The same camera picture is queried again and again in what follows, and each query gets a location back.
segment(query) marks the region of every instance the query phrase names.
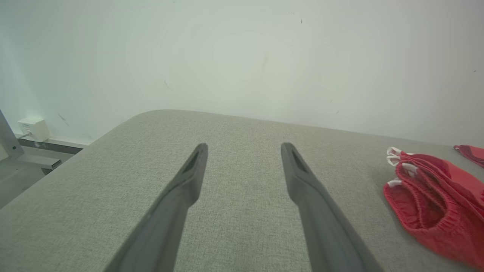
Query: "red cloth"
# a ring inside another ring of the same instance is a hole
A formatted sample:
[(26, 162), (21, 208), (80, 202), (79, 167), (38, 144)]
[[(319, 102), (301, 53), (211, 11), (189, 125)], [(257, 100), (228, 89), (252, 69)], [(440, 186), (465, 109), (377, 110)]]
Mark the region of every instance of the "red cloth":
[(475, 146), (460, 145), (454, 146), (454, 149), (459, 151), (464, 157), (473, 161), (480, 167), (484, 167), (484, 149)]
[(433, 156), (391, 153), (398, 179), (383, 192), (402, 226), (435, 253), (484, 271), (484, 183)]

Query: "folded red cloth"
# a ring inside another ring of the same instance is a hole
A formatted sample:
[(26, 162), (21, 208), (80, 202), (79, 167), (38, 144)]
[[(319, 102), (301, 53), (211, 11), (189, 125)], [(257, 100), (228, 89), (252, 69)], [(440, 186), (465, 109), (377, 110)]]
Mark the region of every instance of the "folded red cloth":
[(464, 157), (473, 161), (480, 167), (484, 167), (484, 149), (475, 146), (460, 145), (454, 146), (454, 149), (459, 151)]
[(402, 226), (435, 253), (484, 271), (484, 183), (433, 156), (387, 154), (398, 178), (383, 192)]

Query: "wall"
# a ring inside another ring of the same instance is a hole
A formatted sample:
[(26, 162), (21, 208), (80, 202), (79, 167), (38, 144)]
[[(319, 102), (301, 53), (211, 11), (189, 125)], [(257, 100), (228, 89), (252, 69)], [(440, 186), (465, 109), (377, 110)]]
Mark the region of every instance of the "wall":
[(484, 146), (480, 0), (4, 0), (0, 108), (92, 142), (186, 109)]

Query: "floor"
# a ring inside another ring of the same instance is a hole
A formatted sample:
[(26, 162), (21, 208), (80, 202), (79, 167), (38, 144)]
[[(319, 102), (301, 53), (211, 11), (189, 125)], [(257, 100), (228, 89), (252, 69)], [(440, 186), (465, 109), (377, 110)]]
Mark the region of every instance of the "floor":
[[(73, 156), (72, 154), (31, 147), (23, 147), (23, 149), (27, 154), (61, 159), (62, 162)], [(13, 163), (8, 159), (2, 160), (0, 162), (0, 209), (44, 176), (42, 170), (38, 167)]]

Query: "gray fabric surface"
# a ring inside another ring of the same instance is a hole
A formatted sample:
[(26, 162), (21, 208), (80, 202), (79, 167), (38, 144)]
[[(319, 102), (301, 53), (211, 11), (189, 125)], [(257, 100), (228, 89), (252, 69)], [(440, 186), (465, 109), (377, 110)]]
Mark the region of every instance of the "gray fabric surface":
[(158, 110), (116, 127), (0, 210), (0, 271), (101, 271), (200, 142), (209, 159), (177, 271), (308, 271), (280, 145), (292, 142), (387, 271), (466, 271), (400, 226), (384, 199), (386, 149), (484, 169), (450, 146), (199, 112)]

